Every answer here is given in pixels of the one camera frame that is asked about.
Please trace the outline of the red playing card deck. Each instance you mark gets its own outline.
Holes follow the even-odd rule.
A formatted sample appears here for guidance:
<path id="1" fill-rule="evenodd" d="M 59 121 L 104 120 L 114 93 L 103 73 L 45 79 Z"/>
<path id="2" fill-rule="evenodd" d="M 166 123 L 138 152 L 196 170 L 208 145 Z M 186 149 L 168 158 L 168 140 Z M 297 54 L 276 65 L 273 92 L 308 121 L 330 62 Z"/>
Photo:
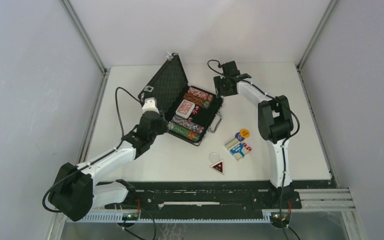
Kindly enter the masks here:
<path id="1" fill-rule="evenodd" d="M 179 117 L 187 119 L 195 109 L 195 106 L 196 105 L 193 102 L 183 99 L 175 110 L 175 114 Z"/>

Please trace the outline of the black aluminium poker case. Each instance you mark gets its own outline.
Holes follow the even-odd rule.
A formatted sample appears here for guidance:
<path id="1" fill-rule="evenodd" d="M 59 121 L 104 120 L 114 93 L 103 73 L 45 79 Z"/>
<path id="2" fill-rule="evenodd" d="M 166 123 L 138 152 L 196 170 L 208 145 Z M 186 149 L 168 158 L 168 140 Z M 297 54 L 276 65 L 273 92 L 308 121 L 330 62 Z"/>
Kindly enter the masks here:
<path id="1" fill-rule="evenodd" d="M 206 133 L 214 133 L 216 131 L 216 128 L 211 129 L 211 125 L 216 117 L 221 117 L 220 109 L 224 100 L 221 97 L 217 97 L 216 94 L 212 92 L 189 83 L 178 53 L 168 52 L 166 57 L 167 60 L 164 64 L 138 94 L 138 100 L 143 104 L 145 99 L 155 98 L 158 109 L 163 113 L 166 121 L 171 122 L 173 116 L 176 115 L 176 109 L 182 100 L 184 100 L 184 94 L 188 93 L 189 87 L 194 87 L 212 94 L 213 100 L 210 102 L 208 109 L 200 107 L 197 114 L 194 115 L 191 113 L 190 116 L 186 118 L 187 120 L 204 127 L 204 132 L 199 134 L 200 139 L 198 142 L 184 139 L 168 130 L 169 134 L 194 146 L 200 146 Z"/>

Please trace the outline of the blue playing card box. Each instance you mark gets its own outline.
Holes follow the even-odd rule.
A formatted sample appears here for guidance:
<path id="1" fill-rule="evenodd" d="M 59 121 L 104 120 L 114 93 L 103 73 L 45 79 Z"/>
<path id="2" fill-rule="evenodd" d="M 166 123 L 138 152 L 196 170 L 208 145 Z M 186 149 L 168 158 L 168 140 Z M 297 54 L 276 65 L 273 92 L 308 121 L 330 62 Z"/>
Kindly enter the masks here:
<path id="1" fill-rule="evenodd" d="M 250 153 L 250 151 L 244 149 L 243 142 L 238 141 L 236 138 L 225 144 L 225 148 L 237 161 L 243 159 L 248 153 Z"/>

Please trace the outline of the red dice group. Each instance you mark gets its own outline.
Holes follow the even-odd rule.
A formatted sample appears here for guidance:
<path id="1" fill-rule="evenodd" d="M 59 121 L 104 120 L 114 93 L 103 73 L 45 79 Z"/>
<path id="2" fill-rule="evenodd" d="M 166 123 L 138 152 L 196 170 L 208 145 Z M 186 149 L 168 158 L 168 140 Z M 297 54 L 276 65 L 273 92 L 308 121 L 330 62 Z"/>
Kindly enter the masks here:
<path id="1" fill-rule="evenodd" d="M 243 142 L 242 145 L 243 145 L 243 148 L 246 149 L 248 152 L 252 150 L 252 148 L 248 146 L 245 142 Z"/>

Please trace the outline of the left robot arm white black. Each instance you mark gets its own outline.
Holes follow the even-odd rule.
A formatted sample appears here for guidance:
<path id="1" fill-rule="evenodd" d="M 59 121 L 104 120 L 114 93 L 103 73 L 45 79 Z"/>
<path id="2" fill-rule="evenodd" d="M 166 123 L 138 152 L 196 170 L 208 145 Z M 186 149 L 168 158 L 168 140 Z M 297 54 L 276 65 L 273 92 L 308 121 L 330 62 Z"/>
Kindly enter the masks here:
<path id="1" fill-rule="evenodd" d="M 148 151 L 155 139 L 168 130 L 167 121 L 157 111 L 146 111 L 137 124 L 120 143 L 92 160 L 73 165 L 62 165 L 53 185 L 45 192 L 42 206 L 53 213 L 63 213 L 76 222 L 93 208 L 118 203 L 129 209 L 137 196 L 128 189 L 128 184 L 116 180 L 107 184 L 100 182 L 110 173 L 130 163 Z"/>

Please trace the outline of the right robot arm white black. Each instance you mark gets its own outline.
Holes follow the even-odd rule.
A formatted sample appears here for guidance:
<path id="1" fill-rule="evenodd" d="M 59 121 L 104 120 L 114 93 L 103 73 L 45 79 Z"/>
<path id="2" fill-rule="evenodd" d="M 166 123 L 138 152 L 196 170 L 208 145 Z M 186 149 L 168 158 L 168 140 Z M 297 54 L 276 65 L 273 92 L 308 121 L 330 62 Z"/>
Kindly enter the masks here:
<path id="1" fill-rule="evenodd" d="M 289 172 L 289 141 L 300 130 L 300 121 L 290 109 L 285 95 L 272 96 L 251 82 L 251 76 L 241 73 L 236 62 L 221 63 L 219 60 L 207 61 L 210 70 L 218 74 L 213 78 L 216 96 L 239 95 L 257 109 L 257 127 L 266 141 L 270 160 L 270 183 L 275 189 L 269 194 L 269 203 L 282 208 L 289 201 L 288 193 L 281 189 L 289 186 L 292 179 Z"/>

